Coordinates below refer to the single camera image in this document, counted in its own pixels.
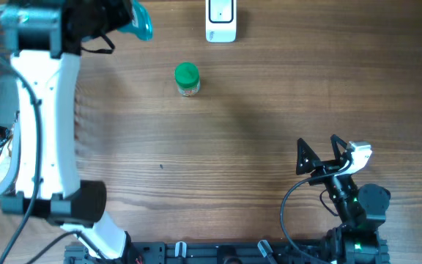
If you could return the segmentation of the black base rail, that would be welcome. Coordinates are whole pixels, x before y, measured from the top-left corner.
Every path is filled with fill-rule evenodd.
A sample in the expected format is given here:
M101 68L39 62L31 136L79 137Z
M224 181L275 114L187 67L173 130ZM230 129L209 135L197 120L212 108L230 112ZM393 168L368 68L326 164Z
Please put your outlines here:
M381 249L377 254L361 254L354 252L347 260L353 260L353 263L382 263L390 262L388 254L388 246L386 240L381 240ZM186 246L185 257L176 256L175 244L164 242L136 242L133 246L142 256L142 263L146 264L217 264L236 257L233 263L239 260L241 263L270 263L270 257L264 257L258 249L257 243L189 243ZM287 246L285 243L270 243L275 263L280 264L297 264L297 263L321 263L314 259L302 257L300 253ZM64 261L65 264L86 264L100 263L100 260L90 256L88 249L80 244L74 243L65 247Z

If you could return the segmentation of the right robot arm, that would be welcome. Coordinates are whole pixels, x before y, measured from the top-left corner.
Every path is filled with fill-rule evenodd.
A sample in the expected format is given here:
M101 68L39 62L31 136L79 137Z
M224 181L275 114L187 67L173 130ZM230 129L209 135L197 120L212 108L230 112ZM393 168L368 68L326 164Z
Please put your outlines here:
M310 250L326 263L388 263L386 241L378 229L386 221L390 192L373 183L358 187L352 176L363 169L372 155L368 142L345 142L330 137L334 159L322 161L303 140L297 140L298 175L310 174L308 184L324 185L333 203L333 215L341 220Z

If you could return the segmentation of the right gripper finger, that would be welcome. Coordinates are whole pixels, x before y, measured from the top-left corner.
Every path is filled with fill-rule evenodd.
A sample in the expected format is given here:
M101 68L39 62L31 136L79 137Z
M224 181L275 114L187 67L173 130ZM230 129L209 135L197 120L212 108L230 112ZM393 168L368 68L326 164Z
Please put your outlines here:
M332 144L334 157L337 161L339 161L341 159L341 151L339 148L342 147L345 150L347 148L347 143L335 134L330 137L330 141Z
M302 138L297 140L297 166L296 174L304 175L321 167L318 155L309 147Z

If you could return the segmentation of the beige clear food pouch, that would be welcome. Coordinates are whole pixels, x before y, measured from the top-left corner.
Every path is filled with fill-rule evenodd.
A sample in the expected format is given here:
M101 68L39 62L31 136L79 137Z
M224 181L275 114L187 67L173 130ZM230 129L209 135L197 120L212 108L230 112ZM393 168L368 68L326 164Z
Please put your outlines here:
M15 124L12 125L10 129L10 134L8 136L7 142L1 148L0 153L0 182L6 177L7 172L10 168L10 162L12 158L12 140L15 130Z

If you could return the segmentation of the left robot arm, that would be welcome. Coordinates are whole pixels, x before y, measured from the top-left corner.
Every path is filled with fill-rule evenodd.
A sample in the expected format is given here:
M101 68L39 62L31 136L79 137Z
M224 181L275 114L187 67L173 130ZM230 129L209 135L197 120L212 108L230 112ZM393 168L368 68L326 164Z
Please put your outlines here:
M141 263L106 212L106 185L82 180L75 161L75 87L84 43L112 31L153 36L137 1L9 1L0 17L18 77L20 157L5 213L37 217L74 235L103 263Z

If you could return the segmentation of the green lid glass jar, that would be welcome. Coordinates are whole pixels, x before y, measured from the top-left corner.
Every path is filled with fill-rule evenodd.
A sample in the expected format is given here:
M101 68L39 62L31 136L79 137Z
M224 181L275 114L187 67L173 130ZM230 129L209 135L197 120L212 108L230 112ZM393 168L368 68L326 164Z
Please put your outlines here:
M199 69L191 62L183 62L175 68L174 78L182 96L195 95L201 86Z

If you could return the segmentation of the white barcode scanner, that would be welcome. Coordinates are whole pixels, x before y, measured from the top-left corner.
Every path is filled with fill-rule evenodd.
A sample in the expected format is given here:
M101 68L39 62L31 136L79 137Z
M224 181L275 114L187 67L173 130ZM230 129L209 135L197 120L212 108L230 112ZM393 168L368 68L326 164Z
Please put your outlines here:
M205 32L209 43L232 43L237 36L237 1L206 0Z

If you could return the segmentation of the blue mouthwash bottle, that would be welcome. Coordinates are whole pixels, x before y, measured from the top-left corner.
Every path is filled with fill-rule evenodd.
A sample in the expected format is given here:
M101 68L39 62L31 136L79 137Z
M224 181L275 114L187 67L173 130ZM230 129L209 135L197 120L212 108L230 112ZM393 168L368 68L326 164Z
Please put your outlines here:
M152 20L147 9L136 0L131 0L133 19L118 29L124 34L134 34L138 39L149 41L153 38Z

